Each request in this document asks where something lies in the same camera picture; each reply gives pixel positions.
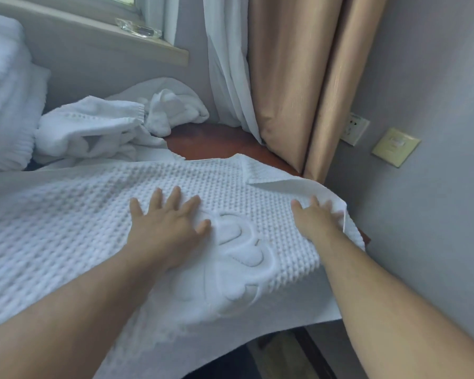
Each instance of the electrical socket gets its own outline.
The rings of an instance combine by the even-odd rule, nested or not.
[[[349,114],[349,120],[341,135],[341,140],[351,146],[356,145],[362,134],[367,129],[369,123],[371,122],[363,117],[354,113]]]

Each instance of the beige curtain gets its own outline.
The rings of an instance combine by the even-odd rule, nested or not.
[[[323,182],[386,0],[249,0],[251,95],[268,148]]]

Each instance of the gray wall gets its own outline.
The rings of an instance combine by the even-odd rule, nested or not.
[[[370,255],[474,337],[474,0],[390,0],[353,111],[371,125],[328,187]],[[423,140],[400,169],[370,155],[390,126]]]
[[[34,63],[52,71],[48,108],[88,95],[107,97],[156,77],[174,77],[194,89],[211,121],[218,121],[209,82],[203,0],[179,0],[175,45],[190,52],[188,67],[155,62],[92,40],[87,43],[84,37],[42,18],[13,17],[25,26]]]

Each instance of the white sheer curtain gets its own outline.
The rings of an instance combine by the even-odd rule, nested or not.
[[[246,59],[248,1],[204,0],[209,77],[220,122],[241,126],[261,143]]]

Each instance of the window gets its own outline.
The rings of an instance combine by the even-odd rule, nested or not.
[[[108,24],[116,18],[163,31],[165,0],[25,0]]]

